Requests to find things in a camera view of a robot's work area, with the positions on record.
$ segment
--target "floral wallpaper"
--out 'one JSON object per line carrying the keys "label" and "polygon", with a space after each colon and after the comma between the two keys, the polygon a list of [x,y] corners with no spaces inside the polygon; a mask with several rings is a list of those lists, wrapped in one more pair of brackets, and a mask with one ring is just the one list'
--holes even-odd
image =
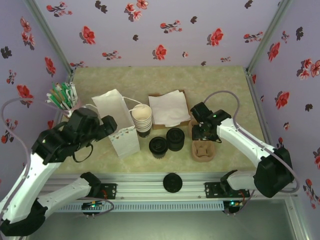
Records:
{"label": "floral wallpaper", "polygon": [[[23,2],[2,2],[0,16],[5,19],[0,21],[3,32],[0,37],[0,105],[21,98],[6,107],[5,123],[31,148],[41,131],[52,128],[56,113],[22,98],[44,101],[52,88],[52,81],[65,81],[68,74]],[[0,137],[2,199],[22,172],[26,156],[22,145],[2,124]]]}
{"label": "floral wallpaper", "polygon": [[[72,68],[247,67],[279,3],[279,0],[35,1]],[[271,58],[276,52],[275,44]]]}
{"label": "floral wallpaper", "polygon": [[299,176],[311,239],[320,236],[319,11],[317,0],[293,1],[252,76],[273,144],[285,145]]}

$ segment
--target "metal bracket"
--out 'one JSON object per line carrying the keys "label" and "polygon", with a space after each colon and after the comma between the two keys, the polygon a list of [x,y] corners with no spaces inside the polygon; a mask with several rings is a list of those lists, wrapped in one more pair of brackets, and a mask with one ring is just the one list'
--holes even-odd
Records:
{"label": "metal bracket", "polygon": [[117,195],[116,183],[101,183],[100,190],[95,196],[95,198],[113,200],[113,199],[116,199],[116,195]]}
{"label": "metal bracket", "polygon": [[205,182],[204,183],[204,191],[205,197],[207,199],[220,199],[220,198],[243,198],[242,192],[245,198],[250,197],[250,193],[248,190],[240,189],[233,190],[231,189],[228,193],[224,192],[220,187],[220,182]]}

